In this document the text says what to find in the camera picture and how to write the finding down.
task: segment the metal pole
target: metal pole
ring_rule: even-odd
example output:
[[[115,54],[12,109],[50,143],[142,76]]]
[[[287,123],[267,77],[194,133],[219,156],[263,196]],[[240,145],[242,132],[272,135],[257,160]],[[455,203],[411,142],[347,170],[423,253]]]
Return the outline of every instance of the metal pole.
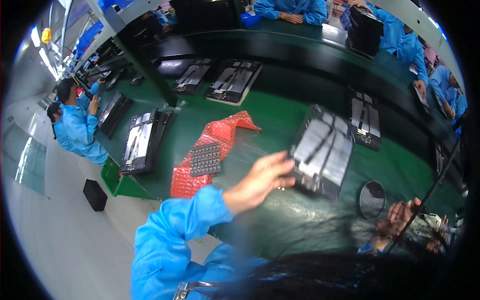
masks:
[[[410,220],[408,221],[408,223],[405,225],[405,227],[402,229],[402,231],[400,232],[400,234],[398,235],[398,237],[394,240],[392,246],[388,249],[387,253],[389,253],[393,247],[398,244],[398,242],[402,239],[405,231],[407,231],[408,227],[410,226],[410,224],[412,224],[413,222],[413,219],[415,219],[415,217],[420,213],[420,211],[422,210],[422,208],[427,204],[427,201],[428,199],[430,198],[430,196],[433,194],[433,192],[437,189],[437,187],[439,186],[440,182],[443,180],[444,176],[445,176],[445,173],[447,172],[448,170],[448,167],[450,166],[450,164],[452,163],[453,161],[453,158],[455,156],[455,154],[457,153],[458,149],[460,148],[460,138],[458,138],[458,140],[456,141],[456,144],[455,144],[455,147],[453,148],[453,151],[452,151],[452,154],[449,156],[448,160],[447,160],[447,163],[445,164],[444,168],[442,169],[442,171],[440,172],[440,175],[438,176],[437,180],[435,181],[435,183],[432,185],[432,187],[430,187],[430,189],[428,190],[427,194],[425,195],[425,197],[423,198],[423,200],[421,201],[421,204],[420,206],[413,212],[413,215],[412,217],[410,218]]]

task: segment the black box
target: black box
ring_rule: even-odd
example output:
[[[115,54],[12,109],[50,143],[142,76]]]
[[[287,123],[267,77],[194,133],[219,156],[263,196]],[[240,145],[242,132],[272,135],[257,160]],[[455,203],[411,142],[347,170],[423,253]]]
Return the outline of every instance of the black box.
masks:
[[[117,92],[107,108],[98,118],[98,130],[111,139],[119,122],[125,116],[128,108],[132,104],[132,100]]]
[[[226,60],[220,66],[218,78],[207,88],[205,98],[240,106],[257,78],[262,63],[250,60]]]
[[[87,179],[84,186],[84,194],[93,210],[101,212],[105,209],[107,195],[95,180]]]
[[[215,69],[215,60],[192,60],[191,64],[175,82],[173,91],[187,96],[198,94],[213,69]]]
[[[295,161],[290,175],[296,186],[336,200],[353,145],[347,121],[317,104],[312,106],[288,152]]]
[[[150,172],[156,166],[158,150],[174,117],[171,110],[153,109],[132,118],[120,164],[122,175]]]
[[[380,151],[382,136],[378,116],[378,101],[375,97],[350,88],[348,99],[351,107],[350,130],[355,142],[373,151]]]

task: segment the fingers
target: fingers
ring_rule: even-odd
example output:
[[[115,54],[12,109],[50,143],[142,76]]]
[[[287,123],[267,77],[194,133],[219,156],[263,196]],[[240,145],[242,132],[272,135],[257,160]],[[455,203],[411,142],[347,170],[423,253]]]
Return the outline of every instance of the fingers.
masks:
[[[288,172],[293,170],[295,162],[291,160],[287,160],[282,162],[281,164],[277,164],[265,170],[265,178],[269,180],[274,180],[277,177],[282,175],[286,175]]]
[[[396,203],[393,203],[392,205],[390,205],[390,208],[388,209],[388,217],[387,219],[390,220],[390,217],[392,216],[392,212],[393,212],[393,209],[395,207]]]
[[[402,203],[403,201],[395,204],[395,207],[392,210],[392,215],[389,218],[390,222],[393,222],[397,219],[397,215],[400,214],[400,209],[402,208]]]
[[[412,216],[413,216],[413,201],[410,200],[405,205],[405,210],[403,213],[403,221],[408,222]]]
[[[295,185],[295,178],[293,177],[279,177],[273,181],[273,188],[288,188]]]
[[[421,205],[421,200],[417,197],[415,197],[415,199],[413,199],[413,203],[416,205],[416,206],[420,206]]]
[[[276,152],[276,153],[266,155],[264,157],[257,159],[257,161],[254,163],[252,167],[252,170],[263,169],[271,165],[278,164],[282,162],[286,157],[287,157],[286,151],[281,151],[281,152]]]

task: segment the green table surface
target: green table surface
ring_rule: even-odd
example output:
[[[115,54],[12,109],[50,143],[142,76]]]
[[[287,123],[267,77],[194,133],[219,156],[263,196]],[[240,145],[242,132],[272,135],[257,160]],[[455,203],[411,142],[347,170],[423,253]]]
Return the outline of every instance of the green table surface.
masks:
[[[248,111],[255,125],[262,130],[237,129],[235,144],[222,161],[222,170],[215,175],[213,185],[230,188],[247,174],[257,158],[288,149],[309,106],[254,87],[240,107],[206,100],[203,94],[207,86],[198,96],[180,96],[177,117],[157,154],[157,167],[149,174],[135,175],[134,179],[153,197],[167,199],[173,167],[181,164],[204,126],[241,110]],[[96,138],[119,163],[130,119],[153,108],[165,108],[166,104],[150,81],[132,87],[128,80],[122,80],[115,90],[101,92],[99,113],[117,90],[133,99],[133,105],[111,140],[101,133],[97,133]],[[331,97],[324,96],[319,104],[333,104],[329,108],[335,111],[336,100]],[[355,145],[336,202],[307,197],[294,189],[273,191],[256,209],[237,216],[231,223],[214,226],[209,233],[266,259],[292,252],[352,250],[367,242],[377,221],[365,220],[357,212],[357,196],[364,183],[378,180],[385,187],[388,208],[393,202],[411,200],[415,196],[422,198],[433,184],[432,174],[427,163],[383,137],[379,152]],[[461,196],[445,182],[436,190],[427,207],[430,212],[454,219],[456,210],[462,205]]]

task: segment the person sitting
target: person sitting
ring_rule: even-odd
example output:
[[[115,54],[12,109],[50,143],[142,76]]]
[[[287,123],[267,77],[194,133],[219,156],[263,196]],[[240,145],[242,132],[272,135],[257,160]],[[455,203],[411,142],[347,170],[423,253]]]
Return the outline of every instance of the person sitting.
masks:
[[[457,95],[460,85],[452,75],[452,72],[445,66],[438,66],[430,76],[430,85],[435,95],[442,102],[447,116],[452,119],[455,119],[456,116],[460,117],[457,111]],[[461,114],[467,109],[466,104],[467,100],[465,100],[465,107]]]
[[[392,205],[364,254],[297,253],[267,261],[248,257],[225,243],[203,265],[191,261],[187,241],[207,234],[210,227],[232,221],[237,214],[259,206],[277,187],[291,187],[293,160],[287,152],[258,159],[247,176],[229,190],[212,185],[191,199],[165,200],[158,212],[137,229],[131,270],[131,298],[139,299],[410,299],[438,274],[441,256],[425,249],[422,260],[368,255],[382,252],[406,226],[419,200]],[[191,285],[210,285],[190,293]],[[182,293],[176,295],[177,289]]]
[[[104,82],[99,79],[89,92],[95,94],[98,85]],[[98,110],[96,95],[93,95],[91,101],[86,95],[77,98],[77,85],[72,78],[63,79],[59,83],[57,94],[63,104],[61,109],[65,131],[73,146],[91,161],[103,165],[108,154],[94,138],[98,126],[98,119],[95,116]]]
[[[327,19],[324,0],[258,0],[255,13],[263,18],[284,20],[293,24],[321,26]]]
[[[60,105],[61,104],[59,102],[54,102],[50,104],[47,108],[47,116],[50,118],[50,121],[52,122],[53,139],[57,140],[63,149],[69,152],[73,152],[78,156],[84,156],[79,149],[73,146],[72,142],[68,138],[67,132],[65,130],[65,125],[61,120],[62,113],[61,113]]]
[[[368,5],[365,0],[350,0],[348,5],[350,7],[353,5],[365,7],[384,23],[384,35],[380,37],[380,47],[398,57],[407,67],[410,67],[412,62],[415,63],[418,75],[414,84],[420,93],[426,97],[428,75],[423,47],[413,30],[391,13]]]

